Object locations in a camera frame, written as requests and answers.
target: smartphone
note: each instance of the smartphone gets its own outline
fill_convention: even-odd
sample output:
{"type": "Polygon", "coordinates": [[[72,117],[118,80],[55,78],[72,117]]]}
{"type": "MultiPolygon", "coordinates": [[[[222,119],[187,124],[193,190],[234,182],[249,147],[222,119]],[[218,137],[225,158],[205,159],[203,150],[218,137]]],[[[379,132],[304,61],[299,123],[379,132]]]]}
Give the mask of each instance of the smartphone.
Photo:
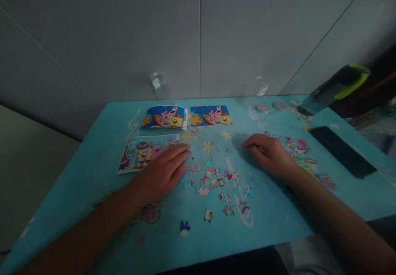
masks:
{"type": "Polygon", "coordinates": [[[377,169],[338,137],[329,127],[317,127],[309,132],[315,137],[348,171],[363,179],[377,169]]]}

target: table surface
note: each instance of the table surface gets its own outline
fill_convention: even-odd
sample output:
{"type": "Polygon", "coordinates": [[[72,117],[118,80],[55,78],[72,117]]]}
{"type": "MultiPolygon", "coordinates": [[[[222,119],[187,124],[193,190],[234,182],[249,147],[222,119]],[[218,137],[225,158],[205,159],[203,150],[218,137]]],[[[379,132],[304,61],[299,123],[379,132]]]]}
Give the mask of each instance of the table surface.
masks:
{"type": "Polygon", "coordinates": [[[295,105],[304,97],[255,98],[268,105],[282,101],[290,107],[283,112],[271,107],[267,114],[243,109],[242,99],[236,98],[177,100],[176,105],[188,110],[199,104],[226,105],[233,121],[232,125],[189,128],[186,132],[157,128],[140,130],[147,109],[158,105],[158,101],[107,104],[14,245],[0,273],[9,274],[25,264],[94,210],[93,205],[100,197],[120,189],[135,175],[116,175],[126,138],[130,135],[180,134],[180,141],[191,145],[192,155],[186,162],[189,167],[198,164],[200,171],[187,170],[180,184],[162,200],[158,208],[160,219],[156,223],[141,220],[123,228],[92,269],[94,274],[151,274],[313,234],[293,194],[258,169],[248,152],[241,149],[243,141],[253,133],[280,137],[289,151],[295,150],[292,151],[295,159],[312,172],[313,177],[324,180],[323,183],[364,220],[395,214],[395,163],[329,108],[312,120],[301,116],[295,105]],[[324,125],[365,157],[378,172],[364,180],[352,176],[307,131],[309,127],[324,125]],[[210,152],[205,148],[208,144],[213,147],[210,152]],[[227,147],[231,147],[233,153],[228,153],[227,147]],[[233,178],[223,188],[215,188],[214,194],[199,195],[196,185],[200,185],[208,159],[213,161],[214,168],[237,172],[240,181],[233,178]],[[190,181],[194,185],[184,184],[190,181]],[[254,195],[245,191],[247,185],[254,195]],[[221,193],[229,194],[232,201],[221,201],[221,193]],[[244,213],[241,202],[249,206],[244,213]],[[236,214],[227,216],[223,212],[225,206],[234,206],[236,214]],[[213,211],[210,223],[204,220],[206,209],[213,211]],[[191,229],[187,236],[180,236],[181,221],[189,222],[191,229]]]}

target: hand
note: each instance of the hand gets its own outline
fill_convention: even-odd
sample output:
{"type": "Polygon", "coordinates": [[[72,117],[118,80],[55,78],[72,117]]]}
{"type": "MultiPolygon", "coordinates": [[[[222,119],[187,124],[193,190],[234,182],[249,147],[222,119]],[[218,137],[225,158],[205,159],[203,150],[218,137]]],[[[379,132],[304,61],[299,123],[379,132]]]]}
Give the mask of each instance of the hand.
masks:
{"type": "Polygon", "coordinates": [[[188,144],[175,145],[151,161],[125,187],[140,207],[160,200],[171,192],[187,169],[183,161],[191,154],[188,144]]]}
{"type": "Polygon", "coordinates": [[[242,144],[242,147],[250,149],[257,163],[264,170],[285,181],[304,170],[290,157],[277,138],[254,134],[242,144]]]}

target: glass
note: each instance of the glass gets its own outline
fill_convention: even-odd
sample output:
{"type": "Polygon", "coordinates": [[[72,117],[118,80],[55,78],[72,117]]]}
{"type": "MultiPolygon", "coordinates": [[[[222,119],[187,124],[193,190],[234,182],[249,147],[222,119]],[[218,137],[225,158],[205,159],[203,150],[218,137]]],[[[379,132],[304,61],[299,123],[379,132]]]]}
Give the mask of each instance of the glass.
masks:
{"type": "Polygon", "coordinates": [[[162,105],[172,105],[173,99],[169,91],[166,74],[162,72],[154,72],[150,75],[150,79],[160,103],[162,105]]]}
{"type": "Polygon", "coordinates": [[[246,110],[252,110],[256,106],[254,97],[264,96],[268,87],[269,83],[264,82],[262,76],[257,76],[250,86],[241,85],[239,91],[243,92],[241,95],[243,97],[242,107],[246,110]]]}

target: finger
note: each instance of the finger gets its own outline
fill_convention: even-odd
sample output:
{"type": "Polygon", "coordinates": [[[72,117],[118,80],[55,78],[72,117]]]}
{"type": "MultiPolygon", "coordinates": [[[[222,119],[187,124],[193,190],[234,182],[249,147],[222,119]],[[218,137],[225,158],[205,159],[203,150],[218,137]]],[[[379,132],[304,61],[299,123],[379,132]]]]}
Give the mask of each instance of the finger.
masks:
{"type": "Polygon", "coordinates": [[[251,145],[262,146],[269,148],[271,146],[272,138],[262,134],[254,134],[250,136],[243,144],[242,148],[247,148],[251,145]]]}
{"type": "Polygon", "coordinates": [[[178,144],[178,145],[172,146],[171,148],[168,148],[167,150],[165,150],[165,152],[163,154],[161,154],[161,158],[165,159],[166,161],[170,161],[175,156],[182,153],[189,147],[190,147],[190,145],[188,145],[188,144],[178,144]]]}
{"type": "Polygon", "coordinates": [[[261,166],[265,166],[267,164],[267,162],[269,161],[268,158],[266,158],[261,151],[258,149],[257,146],[255,145],[251,145],[249,146],[249,150],[251,152],[251,154],[253,155],[253,157],[256,159],[256,162],[261,165],[261,166]]]}
{"type": "Polygon", "coordinates": [[[183,153],[180,153],[175,158],[173,158],[170,161],[172,167],[174,167],[173,171],[175,171],[177,169],[177,167],[180,166],[182,164],[182,162],[184,162],[185,159],[189,157],[190,154],[191,154],[191,150],[187,150],[187,151],[184,151],[183,153]]]}
{"type": "Polygon", "coordinates": [[[168,184],[165,186],[165,190],[167,192],[170,192],[176,186],[180,178],[186,172],[188,166],[189,165],[187,163],[183,163],[178,166],[178,168],[173,172],[172,177],[170,178],[168,184]]]}

